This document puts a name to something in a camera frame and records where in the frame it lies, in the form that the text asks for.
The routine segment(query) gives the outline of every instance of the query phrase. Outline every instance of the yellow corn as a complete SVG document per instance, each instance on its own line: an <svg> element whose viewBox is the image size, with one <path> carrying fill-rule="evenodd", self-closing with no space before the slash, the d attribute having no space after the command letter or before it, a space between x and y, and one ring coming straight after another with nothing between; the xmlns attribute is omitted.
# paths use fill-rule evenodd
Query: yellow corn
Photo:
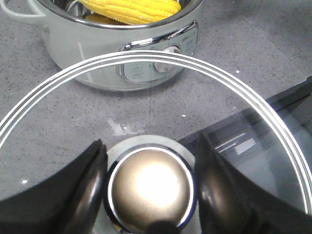
<svg viewBox="0 0 312 234"><path fill-rule="evenodd" d="M146 24L174 15L181 6L174 0L78 0L91 11L125 24Z"/></svg>

